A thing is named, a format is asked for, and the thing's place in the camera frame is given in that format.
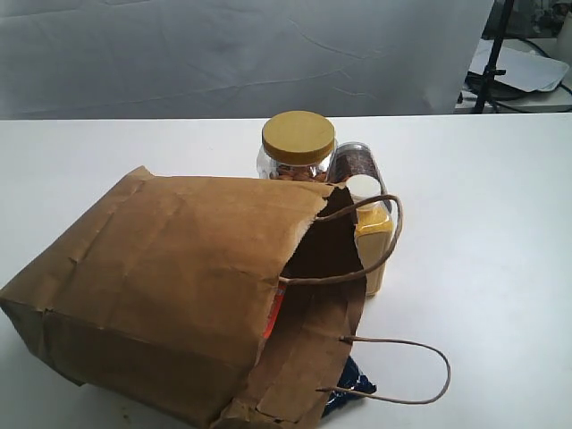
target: yellow bottle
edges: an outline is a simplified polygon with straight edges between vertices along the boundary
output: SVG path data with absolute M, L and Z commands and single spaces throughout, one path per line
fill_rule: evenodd
M 375 197 L 382 192 L 379 181 L 365 174 L 352 176 L 346 181 L 354 203 Z M 373 265 L 387 249 L 393 231 L 393 221 L 381 202 L 368 204 L 357 210 L 356 247 L 364 267 Z M 371 297 L 382 287 L 385 264 L 367 275 L 366 295 Z

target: paper bag handle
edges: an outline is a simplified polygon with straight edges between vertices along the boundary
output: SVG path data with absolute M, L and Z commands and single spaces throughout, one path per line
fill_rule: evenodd
M 378 201 L 393 201 L 397 206 L 397 222 L 395 225 L 395 231 L 393 232 L 393 236 L 391 237 L 390 244 L 388 245 L 385 252 L 382 256 L 373 264 L 364 268 L 363 270 L 355 271 L 354 273 L 347 273 L 344 275 L 334 275 L 332 277 L 323 277 L 323 278 L 307 278 L 307 279 L 289 279 L 287 277 L 279 277 L 279 282 L 282 282 L 286 285 L 295 285 L 295 284 L 332 284 L 332 283 L 341 283 L 341 282 L 349 282 L 352 280 L 359 279 L 360 277 L 364 277 L 366 274 L 375 271 L 377 268 L 382 266 L 385 261 L 391 256 L 393 250 L 395 250 L 395 246 L 397 245 L 397 240 L 400 238 L 401 230 L 403 229 L 403 206 L 401 205 L 401 201 L 398 197 L 390 194 L 385 195 L 378 195 L 376 197 L 371 197 L 364 199 L 352 206 L 347 206 L 342 208 L 341 210 L 330 214 L 328 216 L 323 217 L 316 217 L 315 222 L 328 222 L 333 219 L 338 219 L 339 217 L 349 215 L 350 213 L 355 212 L 361 206 L 367 206 L 368 204 L 376 203 Z
M 443 362 L 445 362 L 445 366 L 447 367 L 447 379 L 445 380 L 445 384 L 443 385 L 443 387 L 441 388 L 439 393 L 437 393 L 435 396 L 433 396 L 432 398 L 430 398 L 428 400 L 396 400 L 394 398 L 386 398 L 384 396 L 371 395 L 369 393 L 363 393 L 361 391 L 353 391 L 350 389 L 344 389 L 342 387 L 337 387 L 337 386 L 336 387 L 322 387 L 322 388 L 316 389 L 316 391 L 340 391 L 340 392 L 348 393 L 350 395 L 360 396 L 362 398 L 369 398 L 371 400 L 383 400 L 385 402 L 392 402 L 394 404 L 425 405 L 425 404 L 431 404 L 431 403 L 435 402 L 436 400 L 441 398 L 445 394 L 445 392 L 449 389 L 449 385 L 450 385 L 450 363 L 449 363 L 449 360 L 447 359 L 447 357 L 445 356 L 445 354 L 442 351 L 440 351 L 439 349 L 436 349 L 435 347 L 428 346 L 426 344 L 422 344 L 421 342 L 414 342 L 414 341 L 407 341 L 407 340 L 394 340 L 391 338 L 364 338 L 364 337 L 356 337 L 354 335 L 348 335 L 348 336 L 340 337 L 340 341 L 348 342 L 350 344 L 353 343 L 354 341 L 389 342 L 389 343 L 393 343 L 393 344 L 406 344 L 408 346 L 416 346 L 416 347 L 422 347 L 424 349 L 429 349 L 429 350 L 437 353 L 441 357 L 441 359 L 443 359 Z

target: white backdrop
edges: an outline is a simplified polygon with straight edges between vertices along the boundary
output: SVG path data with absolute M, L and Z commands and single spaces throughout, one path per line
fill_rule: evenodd
M 0 0 L 0 118 L 451 113 L 492 0 Z

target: black pole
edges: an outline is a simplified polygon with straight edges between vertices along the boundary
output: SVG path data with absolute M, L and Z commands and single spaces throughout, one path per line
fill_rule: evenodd
M 489 88 L 494 82 L 495 76 L 506 74 L 506 70 L 497 70 L 497 60 L 502 48 L 502 41 L 507 34 L 507 27 L 509 26 L 509 18 L 512 13 L 512 8 L 515 5 L 515 0 L 504 0 L 502 6 L 502 13 L 500 14 L 499 26 L 496 34 L 494 35 L 494 42 L 492 42 L 491 55 L 489 62 L 484 66 L 483 79 L 479 95 L 476 98 L 475 107 L 473 107 L 473 114 L 481 114 L 484 110 L 484 103 L 489 95 Z

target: blue snack bag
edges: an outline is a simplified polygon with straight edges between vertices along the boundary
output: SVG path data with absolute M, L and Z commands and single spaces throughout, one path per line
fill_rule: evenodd
M 377 387 L 375 387 L 375 385 L 367 379 L 364 373 L 359 370 L 358 364 L 356 364 L 356 361 L 351 357 L 348 357 L 348 360 L 346 361 L 346 365 L 344 366 L 340 380 L 338 381 L 338 387 L 369 394 L 377 391 Z M 329 415 L 335 409 L 344 407 L 351 400 L 360 399 L 363 398 L 345 391 L 333 391 L 325 404 L 322 417 Z

